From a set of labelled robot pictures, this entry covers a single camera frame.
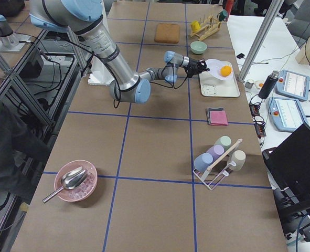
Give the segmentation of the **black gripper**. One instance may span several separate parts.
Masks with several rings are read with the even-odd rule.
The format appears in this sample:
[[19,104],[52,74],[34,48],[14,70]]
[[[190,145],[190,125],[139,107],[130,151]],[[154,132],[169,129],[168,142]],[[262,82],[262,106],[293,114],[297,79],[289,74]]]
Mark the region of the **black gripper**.
[[198,75],[204,71],[209,71],[206,61],[204,59],[194,60],[190,59],[188,65],[185,67],[185,73],[188,78],[193,77],[194,75]]

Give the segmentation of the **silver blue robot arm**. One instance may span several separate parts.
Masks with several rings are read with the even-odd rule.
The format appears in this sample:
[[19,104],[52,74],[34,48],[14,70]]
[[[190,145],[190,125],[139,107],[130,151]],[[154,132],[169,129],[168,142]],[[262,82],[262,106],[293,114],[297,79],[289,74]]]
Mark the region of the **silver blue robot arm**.
[[184,68],[187,77],[208,71],[204,60],[194,60],[173,51],[164,55],[164,68],[148,68],[137,73],[132,70],[118,45],[103,24],[101,1],[32,1],[30,20],[35,26],[65,33],[71,29],[83,37],[92,54],[108,69],[114,80],[110,94],[118,102],[145,103],[151,95],[151,82],[165,80],[173,85],[178,68]]

